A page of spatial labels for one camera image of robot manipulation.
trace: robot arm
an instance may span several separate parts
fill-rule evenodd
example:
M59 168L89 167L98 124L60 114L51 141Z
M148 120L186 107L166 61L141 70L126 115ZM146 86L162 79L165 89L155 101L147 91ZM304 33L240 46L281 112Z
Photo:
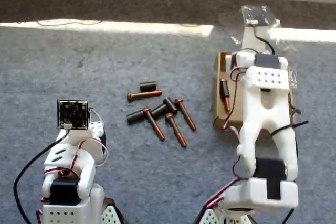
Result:
M94 184L93 179L95 164L102 163L107 157L106 144L102 141L104 128L101 121L85 123L87 110L80 109L87 108L87 104L82 103L59 101L61 127L70 129L78 121L81 121L79 126L83 124L88 127L70 129L68 135L50 150L45 160L42 223L101 223L104 190ZM58 139L65 134L65 129L60 130Z
M258 21L245 27L243 49L227 55L225 61L226 72L232 71L233 80L241 72L243 126L237 156L248 178L236 178L222 188L204 205L195 223L208 223L209 218L214 218L217 223L225 223L226 219L250 224L247 215L255 211L294 209L298 205L296 140L290 127L288 103L288 61L265 49L264 42L256 38L256 31L266 37L268 26L257 25ZM272 133L279 159L256 157L255 141L261 129Z

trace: copper screw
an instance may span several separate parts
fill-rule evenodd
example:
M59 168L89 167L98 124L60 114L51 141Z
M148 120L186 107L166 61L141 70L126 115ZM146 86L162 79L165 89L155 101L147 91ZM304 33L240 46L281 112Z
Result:
M145 98L145 97L158 97L162 95L162 90L155 90L151 92L142 92L133 94L131 91L127 93L127 100L130 102L137 98Z
M167 122L169 122L170 126L174 129L174 133L175 133L180 145L183 148L186 148L187 143L185 142L184 137L180 133L179 127L177 127L177 124L175 123L173 114L172 113L166 114L166 120L167 120Z
M183 104L183 99L175 99L175 104L180 108L182 111L182 114L184 115L185 120L187 121L189 127L191 128L192 131L196 131L196 125L191 119L191 116L189 115L187 109L185 108Z
M164 135L162 131L160 130L159 126L157 125L156 121L151 115L151 109L148 107L144 107L142 110L143 114L147 117L148 121L151 123L153 129L155 130L156 134L158 135L159 139L161 141L164 140Z
M224 81L226 85L226 89L228 90L227 86L227 80L226 79L220 79L219 81ZM230 96L225 96L224 99L222 99L222 102L224 103L224 108L226 113L230 113L231 107L230 107Z

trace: black cylinder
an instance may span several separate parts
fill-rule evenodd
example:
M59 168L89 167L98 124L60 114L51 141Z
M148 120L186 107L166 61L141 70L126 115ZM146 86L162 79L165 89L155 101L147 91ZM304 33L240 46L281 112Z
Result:
M145 119L145 116L144 116L142 110L136 111L136 112L131 113L131 114L126 116L126 121L129 124L139 122L139 121L142 121L144 119Z
M156 82L140 82L140 91L141 92L151 92L156 90Z
M168 107L166 104L161 104L155 109L151 110L151 114L153 118L158 118L160 115L165 115L168 112Z
M166 99L163 100L163 103L167 105L168 110L171 113L173 114L177 113L177 107L175 106L175 103L172 101L172 99L170 99L169 97L166 97Z
M222 100L226 97L230 97L229 87L227 86L227 80L225 79L219 81L219 95Z

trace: copper bolt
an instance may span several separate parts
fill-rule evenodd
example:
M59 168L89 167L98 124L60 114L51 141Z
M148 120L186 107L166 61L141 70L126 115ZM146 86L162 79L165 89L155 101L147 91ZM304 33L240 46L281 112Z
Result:
M219 80L221 83L223 83L222 87L220 87L220 98L222 102L224 103L224 109L226 113L230 113L231 107L230 107L230 93L229 93L229 88L227 85L227 80L226 79L220 79Z
M185 108L183 104L183 99L175 99L175 104L177 107L180 108L182 114L184 115L185 120L187 121L189 127L191 128L192 131L196 131L196 125L191 119L191 116L189 115L187 109Z
M142 93L135 93L133 94L132 92L127 93L127 100L130 102L139 99L139 98L145 98L145 97L158 97L162 95L163 91L162 90L155 90L151 92L142 92Z
M170 126L174 129L174 133L175 133L180 145L183 148L186 148L187 143L185 142L184 137L180 133L179 127L177 127L177 124L175 123L173 114L172 113L166 114L166 120L167 120L167 122L169 122Z
M162 131L160 130L159 126L157 125L156 121L151 115L151 109L148 107L144 107L142 110L143 114L147 117L148 121L151 123L153 129L155 130L156 134L158 135L159 139L161 141L164 140L164 135Z

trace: circuit board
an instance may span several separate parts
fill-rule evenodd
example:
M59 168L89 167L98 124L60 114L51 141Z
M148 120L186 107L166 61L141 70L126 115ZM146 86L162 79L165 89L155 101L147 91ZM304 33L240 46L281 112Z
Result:
M58 100L58 128L87 130L88 110L88 101Z

